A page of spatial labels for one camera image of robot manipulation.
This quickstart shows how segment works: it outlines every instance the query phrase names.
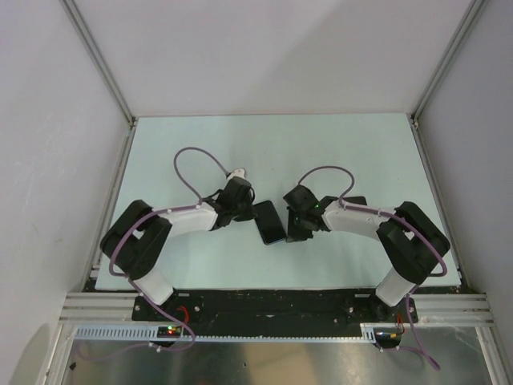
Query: white table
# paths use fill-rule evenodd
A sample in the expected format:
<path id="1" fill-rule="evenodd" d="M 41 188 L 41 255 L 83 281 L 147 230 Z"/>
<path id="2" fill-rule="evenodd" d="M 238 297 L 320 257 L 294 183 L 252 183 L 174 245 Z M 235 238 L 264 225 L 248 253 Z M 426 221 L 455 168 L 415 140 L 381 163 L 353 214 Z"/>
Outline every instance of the white table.
<path id="1" fill-rule="evenodd" d="M 356 177 L 349 196 L 364 195 L 377 207 L 413 201 L 442 228 L 403 114 L 142 118 L 113 221 L 136 199 L 156 208 L 196 203 L 172 166 L 173 156 L 185 146 L 210 151 L 228 170 L 246 168 L 255 202 L 273 201 L 284 226 L 283 196 L 311 168 L 336 164 Z M 225 185 L 223 173 L 204 154 L 185 152 L 179 166 L 203 196 Z M 332 170 L 305 181 L 319 199 L 340 194 L 348 183 L 347 176 Z M 444 260 L 449 273 L 429 278 L 425 286 L 460 284 L 452 255 Z M 376 286 L 390 262 L 379 242 L 350 233 L 319 232 L 306 242 L 267 246 L 249 221 L 172 239 L 158 266 L 174 287 L 184 289 L 350 288 Z M 124 278 L 110 276 L 107 267 L 103 256 L 96 289 L 131 289 Z"/>

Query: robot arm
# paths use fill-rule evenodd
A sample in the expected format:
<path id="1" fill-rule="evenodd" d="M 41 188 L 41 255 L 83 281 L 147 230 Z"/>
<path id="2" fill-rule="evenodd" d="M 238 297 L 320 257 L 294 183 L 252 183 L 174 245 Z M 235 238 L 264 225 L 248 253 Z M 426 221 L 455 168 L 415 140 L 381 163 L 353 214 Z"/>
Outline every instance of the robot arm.
<path id="1" fill-rule="evenodd" d="M 142 223 L 137 230 L 141 237 L 130 235 L 115 256 L 117 265 L 154 303 L 161 305 L 173 293 L 172 284 L 155 267 L 168 237 L 195 231 L 213 231 L 231 221 L 249 221 L 254 218 L 254 192 L 239 168 L 227 176 L 224 189 L 204 198 L 199 205 L 161 210 Z M 101 250 L 112 258 L 126 232 L 142 217 L 153 212 L 144 201 L 134 201 L 121 214 L 100 242 Z"/>
<path id="2" fill-rule="evenodd" d="M 350 205 L 340 205 L 337 197 L 320 201 L 299 184 L 284 196 L 289 205 L 287 241 L 305 241 L 314 231 L 348 231 L 380 241 L 392 268 L 376 288 L 375 295 L 387 306 L 396 306 L 415 286 L 421 285 L 438 264 L 427 246 L 394 219 L 380 215 L 393 213 L 418 230 L 444 256 L 450 244 L 446 237 L 414 203 L 404 202 L 396 209 L 372 209 L 365 198 L 347 198 Z"/>

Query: metal frame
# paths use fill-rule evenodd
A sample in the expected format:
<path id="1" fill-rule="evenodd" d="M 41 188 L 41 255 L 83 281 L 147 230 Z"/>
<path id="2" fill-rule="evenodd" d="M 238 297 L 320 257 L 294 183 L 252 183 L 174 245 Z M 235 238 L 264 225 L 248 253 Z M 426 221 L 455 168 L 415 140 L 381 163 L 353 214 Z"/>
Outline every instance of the metal frame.
<path id="1" fill-rule="evenodd" d="M 115 202 L 119 194 L 121 181 L 123 179 L 124 170 L 127 165 L 128 155 L 131 149 L 131 144 L 134 139 L 136 118 L 132 115 L 130 108 L 127 105 L 123 93 L 119 89 L 117 82 L 111 70 L 109 69 L 105 59 L 103 58 L 97 43 L 95 42 L 87 24 L 81 15 L 79 8 L 75 4 L 75 0 L 59 0 L 64 10 L 67 12 L 71 23 L 74 25 L 79 37 L 83 40 L 87 52 L 90 54 L 94 64 L 99 70 L 107 88 L 115 98 L 119 110 L 123 113 L 124 118 L 130 125 L 130 131 L 123 144 L 123 150 L 119 158 L 118 167 L 113 178 L 109 196 L 104 205 L 103 215 L 96 234 L 95 243 L 92 246 L 87 269 L 84 272 L 82 286 L 89 277 L 95 278 L 99 268 L 99 258 L 101 253 L 98 251 L 98 243 L 101 235 L 105 232 L 106 228 L 111 222 L 112 213 L 114 211 Z M 440 60 L 435 73 L 430 79 L 429 85 L 422 94 L 422 98 L 418 101 L 417 107 L 414 109 L 412 120 L 412 132 L 415 142 L 418 146 L 418 151 L 426 170 L 426 175 L 430 183 L 431 191 L 434 195 L 438 211 L 442 217 L 442 224 L 446 233 L 450 238 L 450 242 L 454 247 L 454 255 L 457 256 L 457 246 L 454 239 L 451 237 L 449 231 L 450 225 L 445 216 L 442 199 L 438 184 L 433 176 L 430 162 L 425 152 L 422 138 L 417 130 L 418 117 L 422 114 L 425 106 L 433 96 L 434 91 L 443 79 L 443 76 L 448 71 L 450 65 L 454 62 L 455 56 L 460 51 L 465 39 L 469 35 L 472 26 L 476 23 L 480 14 L 483 12 L 488 0 L 474 0 L 460 22 L 458 29 L 455 31 L 453 38 L 450 41 L 442 59 Z M 79 338 L 87 339 L 88 333 L 94 330 L 101 330 L 101 333 L 93 333 L 94 338 L 113 339 L 113 330 L 125 330 L 129 337 L 124 338 L 116 337 L 116 339 L 129 339 L 134 338 L 130 330 L 140 330 L 142 328 L 155 328 L 156 325 L 162 325 L 159 322 L 133 322 L 131 320 L 131 313 L 133 309 L 133 302 L 136 294 L 131 293 L 70 293 L 63 306 L 58 329 L 55 333 L 54 341 L 50 352 L 46 358 L 46 364 L 42 369 L 42 374 L 38 379 L 39 384 L 57 385 L 62 383 L 66 375 L 67 360 L 71 353 L 72 343 L 75 339 L 77 332 Z M 498 337 L 498 331 L 495 327 L 487 297 L 485 294 L 415 294 L 413 296 L 416 301 L 417 311 L 419 316 L 420 327 L 474 327 L 476 329 L 479 342 L 481 344 L 483 355 L 485 357 L 488 370 L 493 384 L 503 384 L 511 382 L 511 368 L 508 361 L 505 359 L 506 355 L 503 352 L 503 347 Z M 364 332 L 364 341 L 358 342 L 372 342 L 372 330 L 376 326 L 392 326 L 386 324 L 362 324 L 362 331 Z M 215 341 L 215 338 L 206 338 L 208 341 Z M 220 341 L 246 341 L 247 339 L 234 337 L 234 338 L 219 338 Z M 336 342 L 356 342 L 347 340 L 337 340 Z"/>

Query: black phone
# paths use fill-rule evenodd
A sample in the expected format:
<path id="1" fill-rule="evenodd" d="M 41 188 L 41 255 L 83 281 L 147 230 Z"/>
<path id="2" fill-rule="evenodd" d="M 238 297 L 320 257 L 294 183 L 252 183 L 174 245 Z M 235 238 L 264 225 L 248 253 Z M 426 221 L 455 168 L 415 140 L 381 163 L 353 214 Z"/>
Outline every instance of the black phone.
<path id="1" fill-rule="evenodd" d="M 283 229 L 280 217 L 271 201 L 263 201 L 253 206 L 255 209 L 255 223 L 266 245 L 283 241 L 287 234 Z"/>

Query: wall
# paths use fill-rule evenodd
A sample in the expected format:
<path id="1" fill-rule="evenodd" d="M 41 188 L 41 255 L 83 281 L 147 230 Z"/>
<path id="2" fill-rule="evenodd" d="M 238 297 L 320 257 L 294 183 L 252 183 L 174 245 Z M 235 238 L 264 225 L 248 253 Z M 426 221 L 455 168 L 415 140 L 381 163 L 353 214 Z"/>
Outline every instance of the wall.
<path id="1" fill-rule="evenodd" d="M 488 4 L 420 119 L 472 286 L 513 359 L 513 2 Z"/>
<path id="2" fill-rule="evenodd" d="M 58 1 L 0 2 L 0 68 L 0 383 L 29 384 L 127 125 Z"/>
<path id="3" fill-rule="evenodd" d="M 77 0 L 137 116 L 411 112 L 471 0 Z"/>

